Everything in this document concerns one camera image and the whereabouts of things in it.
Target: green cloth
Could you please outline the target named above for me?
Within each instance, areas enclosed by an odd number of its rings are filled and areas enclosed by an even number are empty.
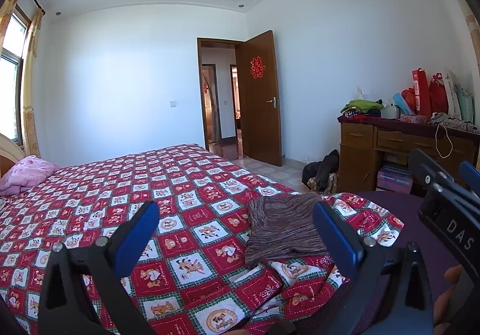
[[[364,101],[364,100],[361,100],[361,99],[356,99],[356,100],[353,100],[353,101],[350,101],[349,103],[347,103],[345,105],[345,107],[342,109],[342,113],[345,110],[351,109],[351,108],[355,108],[355,109],[358,109],[358,110],[362,111],[363,113],[366,113],[369,109],[381,110],[383,108],[383,106],[380,105],[380,103],[377,103],[377,102]]]

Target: striped knit fabric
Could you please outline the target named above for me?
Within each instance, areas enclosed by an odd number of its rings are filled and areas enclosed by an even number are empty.
[[[265,259],[299,258],[327,253],[313,225],[318,194],[258,197],[249,203],[250,239],[245,265],[252,269]]]

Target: red gift bag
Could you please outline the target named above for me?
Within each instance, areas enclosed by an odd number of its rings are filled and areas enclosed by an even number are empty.
[[[417,114],[431,118],[430,92],[428,91],[427,74],[422,68],[412,71],[413,88],[415,89],[415,105]]]
[[[430,80],[428,87],[430,92],[430,105],[433,113],[443,112],[448,113],[448,99],[445,85],[443,84],[442,74],[437,73]]]

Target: plastic bag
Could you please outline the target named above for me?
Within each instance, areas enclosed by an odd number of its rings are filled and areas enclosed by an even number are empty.
[[[448,99],[441,73],[437,73],[430,80],[430,105],[433,113],[448,113]]]
[[[415,89],[412,87],[406,90],[403,90],[400,94],[402,98],[405,100],[406,104],[415,113],[416,110],[416,103],[415,103]]]
[[[474,109],[473,98],[467,94],[460,84],[455,84],[455,91],[457,92],[458,104],[460,106],[460,113],[462,114],[462,121],[473,122]]]

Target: bed headboard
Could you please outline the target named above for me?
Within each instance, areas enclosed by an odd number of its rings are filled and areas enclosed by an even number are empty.
[[[23,150],[0,133],[0,177],[24,157]]]

